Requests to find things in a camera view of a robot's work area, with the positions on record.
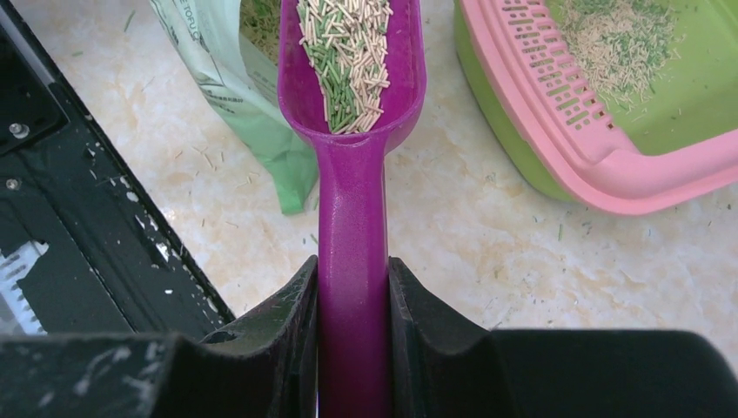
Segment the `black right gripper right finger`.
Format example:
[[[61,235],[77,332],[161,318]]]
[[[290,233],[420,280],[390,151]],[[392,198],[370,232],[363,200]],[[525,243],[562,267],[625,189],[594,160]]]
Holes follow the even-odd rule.
[[[734,417],[719,351],[678,330],[493,329],[389,263],[398,417]]]

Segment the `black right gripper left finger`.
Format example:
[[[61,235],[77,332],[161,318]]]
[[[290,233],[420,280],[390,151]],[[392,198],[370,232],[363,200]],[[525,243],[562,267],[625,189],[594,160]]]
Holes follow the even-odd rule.
[[[178,332],[1,340],[4,417],[313,417],[317,272],[309,257],[241,317]]]

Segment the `green cat litter bag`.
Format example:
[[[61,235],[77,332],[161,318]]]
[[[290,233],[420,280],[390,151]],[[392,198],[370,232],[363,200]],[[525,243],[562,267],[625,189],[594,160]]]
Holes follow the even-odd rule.
[[[282,213],[304,210],[314,151],[288,126],[276,92],[279,1],[154,1],[171,43],[211,108],[272,175]]]

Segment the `magenta plastic litter scoop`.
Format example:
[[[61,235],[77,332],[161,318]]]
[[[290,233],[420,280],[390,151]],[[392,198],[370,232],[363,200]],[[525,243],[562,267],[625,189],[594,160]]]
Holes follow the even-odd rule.
[[[391,2],[383,115],[366,133],[333,135],[315,71],[299,45],[297,5],[281,5],[278,103],[319,169],[318,413],[392,415],[384,158],[412,132],[426,95],[420,4]]]

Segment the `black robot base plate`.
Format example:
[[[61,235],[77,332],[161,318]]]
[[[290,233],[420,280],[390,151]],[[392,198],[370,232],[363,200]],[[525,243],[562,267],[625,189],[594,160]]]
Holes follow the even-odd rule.
[[[2,2],[2,334],[201,339],[233,320],[29,25]]]

